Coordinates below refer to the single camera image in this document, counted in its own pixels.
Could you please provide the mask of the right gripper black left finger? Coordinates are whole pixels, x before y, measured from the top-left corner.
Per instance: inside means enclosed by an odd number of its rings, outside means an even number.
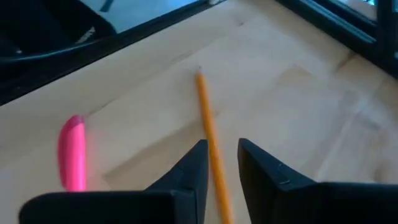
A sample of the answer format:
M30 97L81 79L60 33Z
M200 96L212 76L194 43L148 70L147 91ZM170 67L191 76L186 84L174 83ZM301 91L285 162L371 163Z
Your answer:
M20 209L19 223L203 223L208 190L208 142L198 141L145 190L55 192Z

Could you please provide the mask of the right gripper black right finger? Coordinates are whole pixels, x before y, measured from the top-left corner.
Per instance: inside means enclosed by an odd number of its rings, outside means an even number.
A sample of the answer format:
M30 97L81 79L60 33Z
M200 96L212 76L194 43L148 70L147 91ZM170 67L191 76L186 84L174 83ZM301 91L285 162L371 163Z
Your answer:
M248 139L239 176L252 223L397 223L397 186L316 182Z

